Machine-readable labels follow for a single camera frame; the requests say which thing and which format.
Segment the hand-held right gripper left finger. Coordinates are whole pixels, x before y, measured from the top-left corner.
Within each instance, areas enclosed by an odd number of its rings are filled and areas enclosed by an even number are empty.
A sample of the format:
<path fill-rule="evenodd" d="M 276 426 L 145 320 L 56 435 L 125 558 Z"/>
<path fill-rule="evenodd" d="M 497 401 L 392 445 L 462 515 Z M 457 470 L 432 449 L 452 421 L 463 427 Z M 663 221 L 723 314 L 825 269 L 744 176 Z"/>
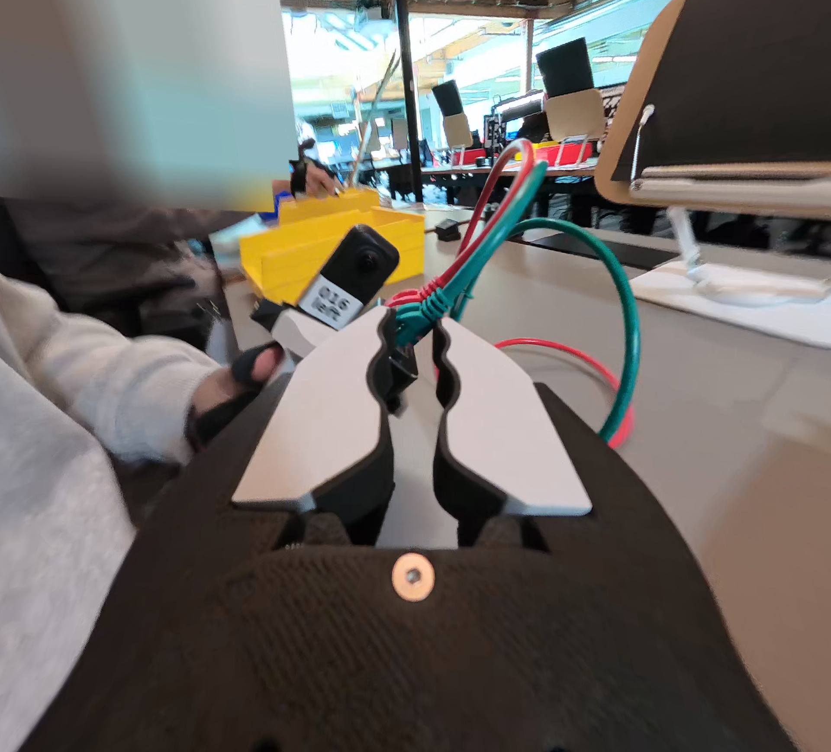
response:
<path fill-rule="evenodd" d="M 233 494 L 240 508 L 370 515 L 394 487 L 387 397 L 396 315 L 373 307 L 327 337 L 285 380 Z"/>

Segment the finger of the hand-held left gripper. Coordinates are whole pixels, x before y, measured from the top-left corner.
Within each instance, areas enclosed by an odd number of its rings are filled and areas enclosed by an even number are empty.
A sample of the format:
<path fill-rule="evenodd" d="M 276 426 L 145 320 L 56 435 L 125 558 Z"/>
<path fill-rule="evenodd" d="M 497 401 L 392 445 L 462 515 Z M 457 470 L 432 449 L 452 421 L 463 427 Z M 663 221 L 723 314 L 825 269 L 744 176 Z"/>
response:
<path fill-rule="evenodd" d="M 281 310 L 271 329 L 273 341 L 294 363 L 337 334 L 338 330 L 296 309 Z"/>

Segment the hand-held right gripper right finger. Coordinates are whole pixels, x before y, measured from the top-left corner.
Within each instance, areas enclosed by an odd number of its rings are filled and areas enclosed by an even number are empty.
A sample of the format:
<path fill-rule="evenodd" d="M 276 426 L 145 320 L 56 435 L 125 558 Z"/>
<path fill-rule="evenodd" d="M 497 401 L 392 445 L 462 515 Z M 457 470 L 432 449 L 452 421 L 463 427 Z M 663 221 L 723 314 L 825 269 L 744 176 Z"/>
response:
<path fill-rule="evenodd" d="M 531 377 L 450 318 L 432 339 L 442 407 L 433 491 L 454 518 L 580 517 L 592 510 Z"/>

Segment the yellow plastic bin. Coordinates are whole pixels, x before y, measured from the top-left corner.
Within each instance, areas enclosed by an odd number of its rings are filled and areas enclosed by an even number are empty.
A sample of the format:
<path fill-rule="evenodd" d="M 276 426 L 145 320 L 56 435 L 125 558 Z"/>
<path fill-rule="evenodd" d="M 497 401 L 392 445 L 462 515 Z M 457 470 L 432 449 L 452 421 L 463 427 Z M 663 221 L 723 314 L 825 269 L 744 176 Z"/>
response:
<path fill-rule="evenodd" d="M 338 213 L 364 212 L 379 206 L 379 193 L 365 187 L 347 188 L 323 197 L 280 195 L 276 203 L 277 224 L 285 226 Z"/>
<path fill-rule="evenodd" d="M 399 265 L 387 285 L 423 274 L 425 217 L 384 207 L 279 225 L 240 238 L 242 271 L 259 297 L 295 303 L 341 240 L 358 224 L 379 232 L 399 252 Z"/>

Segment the black network adapter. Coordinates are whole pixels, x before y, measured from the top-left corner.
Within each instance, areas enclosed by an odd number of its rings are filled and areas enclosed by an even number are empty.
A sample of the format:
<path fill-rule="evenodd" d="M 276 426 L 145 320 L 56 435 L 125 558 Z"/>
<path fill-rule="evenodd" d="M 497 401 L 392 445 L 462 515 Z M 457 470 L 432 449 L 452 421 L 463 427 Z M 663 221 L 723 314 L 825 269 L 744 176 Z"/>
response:
<path fill-rule="evenodd" d="M 385 396 L 387 409 L 391 415 L 400 417 L 406 410 L 406 391 L 418 379 L 414 346 L 404 345 L 393 348 L 389 359 L 390 383 Z"/>

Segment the person's left forearm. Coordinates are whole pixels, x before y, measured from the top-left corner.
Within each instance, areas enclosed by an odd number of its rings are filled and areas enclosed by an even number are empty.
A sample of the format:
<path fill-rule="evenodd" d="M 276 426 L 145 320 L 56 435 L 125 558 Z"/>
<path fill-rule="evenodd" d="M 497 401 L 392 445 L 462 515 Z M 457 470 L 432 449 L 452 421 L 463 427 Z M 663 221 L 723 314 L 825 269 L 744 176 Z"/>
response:
<path fill-rule="evenodd" d="M 200 385 L 223 368 L 173 338 L 130 339 L 2 276 L 2 363 L 124 460 L 184 464 Z"/>

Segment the person's left hand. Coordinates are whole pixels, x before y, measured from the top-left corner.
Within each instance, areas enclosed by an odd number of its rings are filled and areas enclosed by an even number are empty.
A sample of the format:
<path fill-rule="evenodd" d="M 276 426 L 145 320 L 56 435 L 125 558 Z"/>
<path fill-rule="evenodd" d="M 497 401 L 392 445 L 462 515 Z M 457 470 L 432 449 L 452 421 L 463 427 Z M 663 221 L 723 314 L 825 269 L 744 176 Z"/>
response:
<path fill-rule="evenodd" d="M 194 392 L 184 435 L 194 452 L 201 451 L 266 387 L 287 355 L 270 342 L 243 352 L 233 363 L 213 372 Z"/>

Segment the black and tan board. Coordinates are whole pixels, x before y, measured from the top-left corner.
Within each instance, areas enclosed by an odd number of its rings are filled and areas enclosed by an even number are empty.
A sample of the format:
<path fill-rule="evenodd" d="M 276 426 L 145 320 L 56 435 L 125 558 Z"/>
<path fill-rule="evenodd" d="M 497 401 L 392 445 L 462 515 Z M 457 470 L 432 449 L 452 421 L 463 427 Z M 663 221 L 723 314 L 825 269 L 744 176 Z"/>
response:
<path fill-rule="evenodd" d="M 537 53 L 535 61 L 547 97 L 544 115 L 550 140 L 601 140 L 607 123 L 586 40 L 580 37 L 548 48 Z"/>
<path fill-rule="evenodd" d="M 472 148 L 473 136 L 457 83 L 451 80 L 435 85 L 432 94 L 441 112 L 442 128 L 448 147 Z"/>

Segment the black steel column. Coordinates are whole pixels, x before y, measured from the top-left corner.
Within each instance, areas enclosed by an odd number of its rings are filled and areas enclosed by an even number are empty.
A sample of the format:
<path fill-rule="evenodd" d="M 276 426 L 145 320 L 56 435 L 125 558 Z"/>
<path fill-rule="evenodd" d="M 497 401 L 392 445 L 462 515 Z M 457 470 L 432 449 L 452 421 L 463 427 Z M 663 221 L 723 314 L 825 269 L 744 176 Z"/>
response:
<path fill-rule="evenodd" d="M 415 203 L 423 203 L 423 184 L 421 175 L 421 146 L 418 129 L 419 102 L 417 86 L 413 71 L 408 0 L 396 1 L 397 28 L 400 43 L 400 69 L 404 88 L 407 141 L 410 158 L 410 175 L 412 194 Z"/>

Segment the black desk mat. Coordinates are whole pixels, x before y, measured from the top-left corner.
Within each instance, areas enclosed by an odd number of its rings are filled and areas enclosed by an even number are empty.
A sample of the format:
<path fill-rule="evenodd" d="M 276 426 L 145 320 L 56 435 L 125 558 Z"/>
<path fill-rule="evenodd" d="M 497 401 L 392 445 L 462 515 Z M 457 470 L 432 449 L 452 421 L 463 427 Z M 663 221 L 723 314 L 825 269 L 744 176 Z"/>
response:
<path fill-rule="evenodd" d="M 551 233 L 548 236 L 533 241 L 525 240 L 524 238 L 515 238 L 515 240 L 531 247 L 552 252 L 561 252 L 567 255 L 594 260 L 599 259 L 597 252 L 588 246 L 586 242 L 562 232 Z M 625 268 L 650 271 L 678 258 L 678 255 L 674 252 L 627 242 L 605 242 L 604 244 Z"/>

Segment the red plastic bin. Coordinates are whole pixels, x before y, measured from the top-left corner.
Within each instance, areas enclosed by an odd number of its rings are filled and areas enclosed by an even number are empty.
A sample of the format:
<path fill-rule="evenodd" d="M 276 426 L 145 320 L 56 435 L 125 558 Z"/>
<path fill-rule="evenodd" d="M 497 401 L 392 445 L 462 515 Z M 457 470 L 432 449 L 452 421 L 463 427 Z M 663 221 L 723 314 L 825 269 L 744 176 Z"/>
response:
<path fill-rule="evenodd" d="M 548 168 L 574 168 L 586 165 L 597 156 L 596 142 L 582 138 L 566 143 L 546 141 L 532 146 L 535 159 L 545 162 Z"/>

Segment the white screen stand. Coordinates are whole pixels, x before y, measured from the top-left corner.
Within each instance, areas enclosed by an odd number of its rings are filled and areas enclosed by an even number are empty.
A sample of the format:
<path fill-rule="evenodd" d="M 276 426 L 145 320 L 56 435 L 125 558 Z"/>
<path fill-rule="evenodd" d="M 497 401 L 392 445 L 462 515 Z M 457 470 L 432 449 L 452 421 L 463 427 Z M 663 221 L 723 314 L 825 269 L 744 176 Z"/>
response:
<path fill-rule="evenodd" d="M 829 350 L 828 279 L 706 262 L 686 209 L 668 217 L 680 257 L 631 279 L 636 299 Z"/>

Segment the wood-framed black screen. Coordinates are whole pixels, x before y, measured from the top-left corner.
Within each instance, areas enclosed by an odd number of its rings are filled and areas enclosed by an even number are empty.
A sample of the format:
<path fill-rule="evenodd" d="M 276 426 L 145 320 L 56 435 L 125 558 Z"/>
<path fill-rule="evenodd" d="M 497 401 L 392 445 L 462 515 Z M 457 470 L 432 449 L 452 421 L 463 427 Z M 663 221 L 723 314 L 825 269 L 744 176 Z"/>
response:
<path fill-rule="evenodd" d="M 601 196 L 829 220 L 829 3 L 668 3 L 603 144 Z"/>

